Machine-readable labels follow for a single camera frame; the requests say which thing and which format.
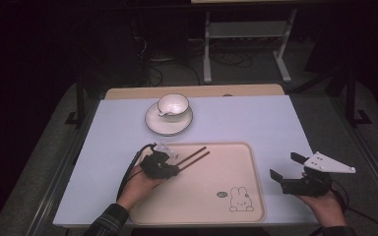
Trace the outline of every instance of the bunny illustration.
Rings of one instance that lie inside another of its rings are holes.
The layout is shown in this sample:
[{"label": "bunny illustration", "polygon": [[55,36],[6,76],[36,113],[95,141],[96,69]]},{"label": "bunny illustration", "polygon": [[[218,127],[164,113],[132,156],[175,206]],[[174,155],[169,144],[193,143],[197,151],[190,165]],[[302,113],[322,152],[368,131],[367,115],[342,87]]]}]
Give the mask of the bunny illustration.
[{"label": "bunny illustration", "polygon": [[231,189],[231,207],[229,211],[253,211],[254,208],[251,203],[251,199],[247,194],[247,190],[244,187]]}]

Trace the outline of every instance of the white teacup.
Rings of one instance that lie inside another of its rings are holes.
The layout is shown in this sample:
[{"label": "white teacup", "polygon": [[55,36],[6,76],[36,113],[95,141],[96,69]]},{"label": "white teacup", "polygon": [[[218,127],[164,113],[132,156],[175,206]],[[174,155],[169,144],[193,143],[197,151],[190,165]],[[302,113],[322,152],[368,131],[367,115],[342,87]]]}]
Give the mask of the white teacup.
[{"label": "white teacup", "polygon": [[157,108],[160,112],[158,116],[166,119],[176,121],[188,109],[189,100],[186,96],[178,93],[172,93],[162,97],[158,103]]}]

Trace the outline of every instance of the sleeve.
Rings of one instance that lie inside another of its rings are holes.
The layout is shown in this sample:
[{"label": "sleeve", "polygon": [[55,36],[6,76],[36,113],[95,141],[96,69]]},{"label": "sleeve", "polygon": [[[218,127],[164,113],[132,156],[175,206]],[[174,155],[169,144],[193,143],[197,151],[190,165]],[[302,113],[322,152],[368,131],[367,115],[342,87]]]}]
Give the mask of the sleeve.
[{"label": "sleeve", "polygon": [[354,230],[348,226],[335,226],[322,229],[324,236],[356,236]]},{"label": "sleeve", "polygon": [[128,211],[118,205],[110,205],[85,232],[84,236],[116,236],[128,219]]}]

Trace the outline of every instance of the tray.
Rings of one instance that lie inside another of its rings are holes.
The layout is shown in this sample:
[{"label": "tray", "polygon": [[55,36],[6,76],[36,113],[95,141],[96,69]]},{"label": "tray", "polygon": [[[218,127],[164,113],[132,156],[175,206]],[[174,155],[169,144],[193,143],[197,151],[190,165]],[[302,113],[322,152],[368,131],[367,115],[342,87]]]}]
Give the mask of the tray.
[{"label": "tray", "polygon": [[202,147],[206,149],[197,156],[207,151],[210,153],[153,189],[131,210],[133,222],[142,225],[248,224],[263,220],[263,197],[249,145],[167,145],[178,154],[171,160],[175,162]]}]

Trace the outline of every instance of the hand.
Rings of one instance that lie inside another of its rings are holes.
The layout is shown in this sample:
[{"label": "hand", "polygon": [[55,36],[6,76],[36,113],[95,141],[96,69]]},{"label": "hand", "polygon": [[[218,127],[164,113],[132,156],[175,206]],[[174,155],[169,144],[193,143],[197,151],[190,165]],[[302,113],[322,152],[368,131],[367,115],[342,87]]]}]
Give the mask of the hand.
[{"label": "hand", "polygon": [[140,165],[134,166],[128,178],[122,195],[116,201],[128,211],[144,199],[155,186],[166,180],[147,177]]},{"label": "hand", "polygon": [[323,227],[347,226],[342,207],[336,195],[329,191],[320,197],[296,196],[304,201],[314,212],[318,222]]}]

